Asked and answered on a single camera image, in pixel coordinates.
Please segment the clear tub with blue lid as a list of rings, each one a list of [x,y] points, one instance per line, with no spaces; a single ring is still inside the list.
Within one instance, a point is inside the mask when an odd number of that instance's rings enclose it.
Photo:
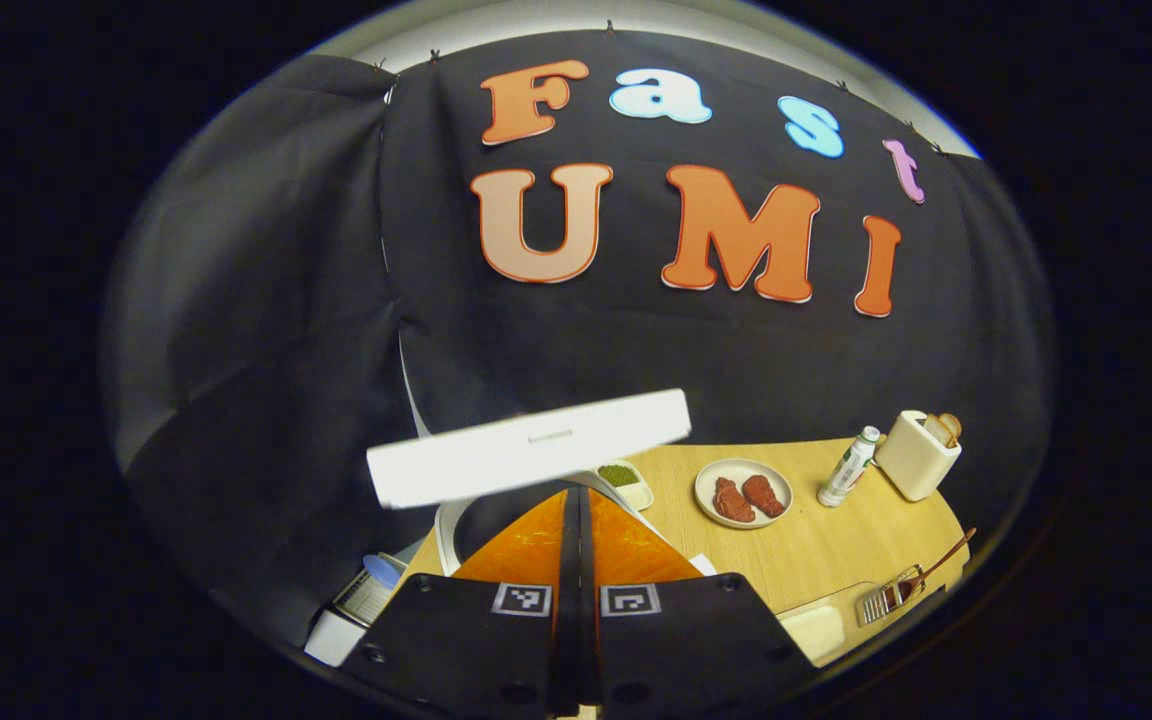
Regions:
[[[407,569],[407,562],[389,553],[365,556],[361,570],[335,596],[333,609],[358,626],[374,624]]]

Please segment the white box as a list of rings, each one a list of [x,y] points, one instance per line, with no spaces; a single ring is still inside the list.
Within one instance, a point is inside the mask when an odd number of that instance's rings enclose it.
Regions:
[[[356,620],[335,609],[324,609],[317,615],[314,628],[308,632],[303,651],[323,665],[339,667],[366,632],[366,626],[358,624]]]

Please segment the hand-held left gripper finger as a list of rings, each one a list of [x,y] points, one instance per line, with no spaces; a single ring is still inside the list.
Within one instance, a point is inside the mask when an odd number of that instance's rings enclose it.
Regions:
[[[705,575],[581,493],[581,696],[604,717],[773,717],[817,675],[737,573]]]
[[[450,577],[414,573],[340,669],[415,717],[579,706],[582,492],[545,498]]]

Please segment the brown wooden spoon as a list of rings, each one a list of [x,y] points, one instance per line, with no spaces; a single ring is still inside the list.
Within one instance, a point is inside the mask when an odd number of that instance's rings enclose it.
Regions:
[[[895,611],[897,607],[905,605],[905,602],[908,602],[920,588],[924,588],[925,582],[927,582],[932,573],[942,568],[942,566],[946,564],[946,562],[950,560],[958,550],[967,547],[967,544],[973,538],[975,533],[977,533],[977,528],[970,528],[965,536],[961,538],[954,547],[948,550],[941,559],[938,559],[934,562],[934,564],[931,564],[931,568],[919,571],[915,575],[915,577],[897,579],[895,584],[886,589],[882,593],[882,600],[886,602],[887,611]]]

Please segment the white round plate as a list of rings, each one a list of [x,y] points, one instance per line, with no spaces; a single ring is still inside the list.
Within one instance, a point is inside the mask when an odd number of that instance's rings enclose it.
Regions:
[[[786,510],[778,518],[767,518],[763,511],[755,509],[756,520],[751,523],[737,523],[737,521],[723,520],[713,509],[712,500],[714,492],[717,492],[717,478],[726,477],[732,479],[736,484],[736,487],[742,487],[750,475],[763,473],[767,475],[771,480],[774,491],[776,491],[776,497],[785,503]],[[708,462],[699,473],[696,473],[694,482],[694,491],[696,500],[700,503],[702,510],[708,515],[708,518],[717,521],[717,523],[723,526],[732,526],[742,530],[753,530],[763,526],[768,526],[776,520],[783,518],[788,515],[788,510],[791,509],[794,505],[795,495],[791,484],[786,480],[780,471],[773,469],[772,467],[765,464],[765,462],[758,462],[745,457],[723,457],[713,462]]]

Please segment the white rice cooker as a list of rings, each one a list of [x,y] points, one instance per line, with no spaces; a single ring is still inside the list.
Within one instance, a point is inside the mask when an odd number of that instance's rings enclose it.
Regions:
[[[596,469],[691,433],[685,392],[612,397],[369,448],[366,462],[384,509],[435,506],[435,546],[444,573],[460,569],[454,524],[477,497],[567,480],[607,492],[631,518],[641,511]]]

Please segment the red meat piece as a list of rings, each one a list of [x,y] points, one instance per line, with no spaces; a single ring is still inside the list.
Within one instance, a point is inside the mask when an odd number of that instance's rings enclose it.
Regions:
[[[737,521],[737,523],[751,523],[756,520],[753,506],[745,500],[745,497],[742,497],[736,484],[726,477],[717,478],[717,492],[714,492],[712,506],[723,520]]]
[[[756,510],[763,511],[767,518],[778,518],[786,510],[785,503],[776,497],[776,491],[767,475],[755,473],[742,483],[742,497]]]

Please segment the white toaster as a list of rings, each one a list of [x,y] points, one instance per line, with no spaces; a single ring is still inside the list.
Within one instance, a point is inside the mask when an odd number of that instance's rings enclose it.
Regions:
[[[957,447],[947,448],[925,432],[922,420],[927,415],[901,411],[876,450],[877,467],[910,502],[931,497],[963,452],[961,437]]]

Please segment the white drink bottle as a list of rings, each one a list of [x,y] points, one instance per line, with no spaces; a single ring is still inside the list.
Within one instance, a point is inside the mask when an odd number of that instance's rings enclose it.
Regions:
[[[865,427],[854,438],[844,455],[838,460],[826,483],[818,488],[817,500],[823,506],[838,507],[846,501],[846,497],[850,495],[865,470],[872,464],[881,437],[879,429]]]

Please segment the white divided seasoning dish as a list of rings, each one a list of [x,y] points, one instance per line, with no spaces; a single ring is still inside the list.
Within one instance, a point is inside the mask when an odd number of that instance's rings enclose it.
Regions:
[[[594,473],[614,488],[632,510],[643,511],[654,503],[652,488],[630,462],[608,462],[596,468]]]

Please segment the black backdrop cloth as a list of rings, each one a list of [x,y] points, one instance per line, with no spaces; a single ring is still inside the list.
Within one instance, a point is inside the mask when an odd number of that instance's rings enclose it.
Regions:
[[[381,511],[367,448],[680,389],[696,445],[954,414],[992,537],[1041,469],[1055,327],[986,164],[790,65],[531,35],[391,74],[308,55],[223,109],[111,274],[111,441],[188,577],[300,650]]]

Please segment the metal wire chopstick holder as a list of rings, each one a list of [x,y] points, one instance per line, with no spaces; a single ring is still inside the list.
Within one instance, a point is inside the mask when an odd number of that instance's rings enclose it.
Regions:
[[[914,598],[918,597],[925,588],[924,568],[922,564],[914,564],[902,571],[895,579],[886,582],[878,588],[861,594],[855,602],[858,626],[876,626],[878,621],[902,609]]]

